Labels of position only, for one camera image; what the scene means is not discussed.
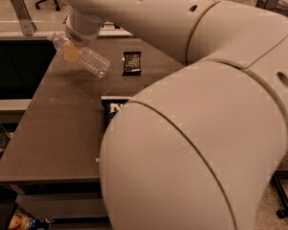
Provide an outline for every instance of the brown tabletop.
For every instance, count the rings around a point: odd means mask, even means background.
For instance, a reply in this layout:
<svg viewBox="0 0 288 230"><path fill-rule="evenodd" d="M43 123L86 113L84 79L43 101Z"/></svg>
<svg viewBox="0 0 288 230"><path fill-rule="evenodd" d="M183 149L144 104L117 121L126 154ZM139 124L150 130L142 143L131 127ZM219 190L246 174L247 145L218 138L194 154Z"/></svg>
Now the brown tabletop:
<svg viewBox="0 0 288 230"><path fill-rule="evenodd" d="M182 67L135 38L98 39L93 48L111 61L103 79L56 54L0 160L0 184L98 180L101 96L133 96ZM132 51L142 53L142 74L122 76Z"/></svg>

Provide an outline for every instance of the metal bracket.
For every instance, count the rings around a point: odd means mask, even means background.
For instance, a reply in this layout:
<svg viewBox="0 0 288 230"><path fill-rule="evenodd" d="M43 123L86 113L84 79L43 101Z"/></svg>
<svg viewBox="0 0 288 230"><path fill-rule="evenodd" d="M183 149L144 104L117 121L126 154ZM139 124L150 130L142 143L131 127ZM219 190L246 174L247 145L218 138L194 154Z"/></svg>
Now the metal bracket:
<svg viewBox="0 0 288 230"><path fill-rule="evenodd" d="M33 35L36 32L36 24L32 21L24 0L11 0L11 3L19 20L22 33Z"/></svg>

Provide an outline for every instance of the transparent bottle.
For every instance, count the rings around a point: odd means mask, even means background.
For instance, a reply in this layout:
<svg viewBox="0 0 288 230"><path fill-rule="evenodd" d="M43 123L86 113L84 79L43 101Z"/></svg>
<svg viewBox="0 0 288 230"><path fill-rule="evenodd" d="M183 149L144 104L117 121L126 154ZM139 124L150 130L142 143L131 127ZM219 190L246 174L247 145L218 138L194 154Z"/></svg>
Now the transparent bottle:
<svg viewBox="0 0 288 230"><path fill-rule="evenodd" d="M108 71L110 62L88 47L78 47L64 34L49 34L57 52L64 54L64 59L80 64L83 68L102 78Z"/></svg>

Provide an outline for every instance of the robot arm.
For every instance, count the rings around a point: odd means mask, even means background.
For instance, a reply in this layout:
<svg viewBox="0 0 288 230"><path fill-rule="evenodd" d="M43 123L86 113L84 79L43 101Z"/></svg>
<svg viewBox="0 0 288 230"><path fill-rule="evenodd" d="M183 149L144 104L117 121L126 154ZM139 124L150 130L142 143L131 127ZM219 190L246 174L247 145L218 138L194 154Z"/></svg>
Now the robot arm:
<svg viewBox="0 0 288 230"><path fill-rule="evenodd" d="M288 18L222 0L67 0L66 33L110 20L185 67L111 122L100 175L115 230L252 229L288 149Z"/></svg>

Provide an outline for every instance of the plastic bottle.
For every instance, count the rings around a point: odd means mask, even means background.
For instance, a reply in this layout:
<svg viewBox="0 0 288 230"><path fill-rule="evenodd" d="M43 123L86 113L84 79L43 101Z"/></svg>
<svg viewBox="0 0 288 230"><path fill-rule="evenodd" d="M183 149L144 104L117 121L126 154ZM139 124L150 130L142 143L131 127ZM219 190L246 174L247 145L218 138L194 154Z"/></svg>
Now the plastic bottle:
<svg viewBox="0 0 288 230"><path fill-rule="evenodd" d="M80 64L99 78L108 71L110 62L92 49L76 46L64 34L49 34L47 38L53 42L58 53L64 54L65 60Z"/></svg>

